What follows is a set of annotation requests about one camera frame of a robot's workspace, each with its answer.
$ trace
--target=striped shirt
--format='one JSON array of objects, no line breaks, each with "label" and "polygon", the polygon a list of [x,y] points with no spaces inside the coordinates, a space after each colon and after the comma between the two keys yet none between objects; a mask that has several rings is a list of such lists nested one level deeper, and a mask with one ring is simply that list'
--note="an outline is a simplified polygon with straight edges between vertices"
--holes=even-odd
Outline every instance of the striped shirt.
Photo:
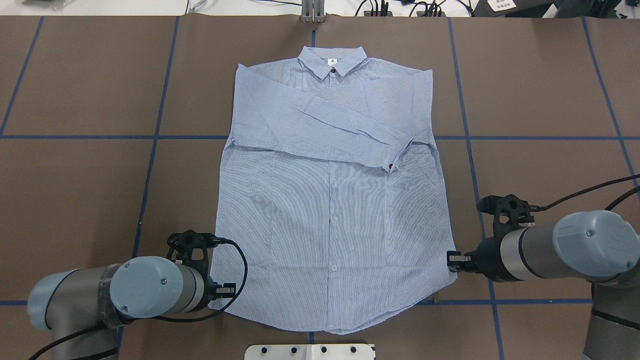
[{"label": "striped shirt", "polygon": [[[362,48],[239,66],[216,235],[243,248],[249,272],[229,313],[348,334],[456,279],[432,95],[431,70]],[[213,279],[242,274],[233,248],[215,249]]]}]

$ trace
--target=white label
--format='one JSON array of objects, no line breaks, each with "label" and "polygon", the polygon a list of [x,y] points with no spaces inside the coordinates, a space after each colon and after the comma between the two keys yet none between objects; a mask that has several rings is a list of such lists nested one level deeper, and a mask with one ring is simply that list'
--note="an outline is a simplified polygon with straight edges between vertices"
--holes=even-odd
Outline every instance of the white label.
[{"label": "white label", "polygon": [[491,9],[495,12],[501,12],[503,10],[508,10],[516,7],[516,4],[513,0],[487,0]]}]

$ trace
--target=brown table surface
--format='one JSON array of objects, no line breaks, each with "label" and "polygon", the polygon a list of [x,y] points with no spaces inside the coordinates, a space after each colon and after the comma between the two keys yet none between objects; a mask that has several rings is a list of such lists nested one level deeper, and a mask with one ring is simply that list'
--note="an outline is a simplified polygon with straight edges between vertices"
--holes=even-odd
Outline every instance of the brown table surface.
[{"label": "brown table surface", "polygon": [[[640,20],[0,17],[0,359],[50,341],[26,314],[43,276],[163,256],[170,233],[214,231],[238,63],[293,58],[303,45],[363,46],[433,69],[433,127],[465,252],[483,234],[478,197],[544,205],[640,171],[638,34]],[[536,220],[603,208],[632,186]],[[639,197],[617,211],[640,229]],[[461,274],[436,297],[347,336],[231,315],[140,321],[124,330],[120,358],[242,359],[251,344],[364,342],[382,360],[580,359],[587,282]]]}]

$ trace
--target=gray metal bracket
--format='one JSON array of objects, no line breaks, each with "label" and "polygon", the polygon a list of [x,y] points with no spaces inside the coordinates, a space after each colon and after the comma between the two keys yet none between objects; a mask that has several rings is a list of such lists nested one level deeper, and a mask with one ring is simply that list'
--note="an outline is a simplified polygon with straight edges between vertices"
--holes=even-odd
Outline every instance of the gray metal bracket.
[{"label": "gray metal bracket", "polygon": [[302,22],[324,22],[324,0],[302,0]]}]

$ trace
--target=white metal plate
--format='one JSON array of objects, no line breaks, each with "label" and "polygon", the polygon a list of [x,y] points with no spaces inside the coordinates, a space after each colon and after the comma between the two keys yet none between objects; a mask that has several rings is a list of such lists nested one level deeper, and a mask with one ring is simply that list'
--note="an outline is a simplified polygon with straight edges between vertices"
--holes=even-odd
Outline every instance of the white metal plate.
[{"label": "white metal plate", "polygon": [[244,360],[375,360],[374,349],[371,344],[252,345]]}]

